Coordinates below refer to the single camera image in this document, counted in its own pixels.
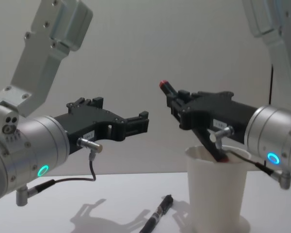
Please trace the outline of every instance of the white table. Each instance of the white table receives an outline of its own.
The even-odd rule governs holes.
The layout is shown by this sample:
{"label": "white table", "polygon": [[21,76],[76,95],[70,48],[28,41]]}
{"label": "white table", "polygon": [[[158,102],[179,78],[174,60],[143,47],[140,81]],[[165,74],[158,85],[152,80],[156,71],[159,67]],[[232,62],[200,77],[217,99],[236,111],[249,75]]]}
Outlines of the white table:
{"label": "white table", "polygon": [[[29,187],[60,178],[43,177]],[[174,206],[153,233],[191,233],[186,173],[99,175],[96,183],[59,183],[26,207],[17,207],[12,193],[0,199],[0,233],[138,233],[167,194]],[[248,172],[241,215],[250,233],[291,233],[291,189]]]}

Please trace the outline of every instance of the white paper cup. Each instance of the white paper cup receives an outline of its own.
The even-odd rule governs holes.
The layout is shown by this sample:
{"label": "white paper cup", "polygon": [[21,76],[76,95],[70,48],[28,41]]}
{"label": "white paper cup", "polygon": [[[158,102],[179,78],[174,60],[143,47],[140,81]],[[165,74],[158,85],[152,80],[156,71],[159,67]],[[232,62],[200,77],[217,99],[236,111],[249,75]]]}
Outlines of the white paper cup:
{"label": "white paper cup", "polygon": [[[223,146],[250,159],[245,150]],[[248,163],[227,154],[217,163],[203,146],[186,149],[192,227],[197,233],[233,233],[239,226]]]}

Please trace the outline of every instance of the black marker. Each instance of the black marker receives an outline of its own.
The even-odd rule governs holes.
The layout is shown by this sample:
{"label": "black marker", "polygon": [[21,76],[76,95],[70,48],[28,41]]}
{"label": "black marker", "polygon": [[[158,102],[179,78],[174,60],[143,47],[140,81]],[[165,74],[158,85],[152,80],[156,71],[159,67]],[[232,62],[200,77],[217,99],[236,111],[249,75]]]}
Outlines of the black marker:
{"label": "black marker", "polygon": [[169,208],[173,205],[174,199],[171,195],[167,195],[157,210],[152,214],[151,218],[146,222],[145,226],[141,229],[140,233],[151,233],[155,226],[159,223],[161,217],[167,213]]}

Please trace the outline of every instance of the led light ring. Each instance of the led light ring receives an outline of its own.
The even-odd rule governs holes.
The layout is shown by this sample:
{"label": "led light ring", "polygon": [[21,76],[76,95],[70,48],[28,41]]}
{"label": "led light ring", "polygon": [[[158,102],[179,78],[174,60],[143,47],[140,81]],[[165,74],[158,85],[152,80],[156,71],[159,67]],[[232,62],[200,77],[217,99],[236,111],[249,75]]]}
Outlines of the led light ring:
{"label": "led light ring", "polygon": [[38,171],[38,176],[43,176],[45,173],[47,173],[47,171],[49,170],[49,166],[48,165],[44,165],[43,167],[40,168],[40,170]]}
{"label": "led light ring", "polygon": [[279,164],[280,163],[279,157],[276,154],[274,154],[274,153],[268,153],[267,158],[273,164]]}

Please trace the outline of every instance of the label sticker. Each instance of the label sticker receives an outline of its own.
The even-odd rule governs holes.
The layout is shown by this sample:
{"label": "label sticker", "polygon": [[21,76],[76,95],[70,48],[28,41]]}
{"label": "label sticker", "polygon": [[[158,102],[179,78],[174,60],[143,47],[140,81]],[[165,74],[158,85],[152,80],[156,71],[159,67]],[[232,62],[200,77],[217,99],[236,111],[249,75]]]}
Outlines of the label sticker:
{"label": "label sticker", "polygon": [[83,138],[87,140],[91,140],[94,137],[95,137],[95,130],[90,131],[89,133],[86,133],[83,135]]}
{"label": "label sticker", "polygon": [[222,130],[227,127],[227,124],[219,120],[213,119],[213,126]]}

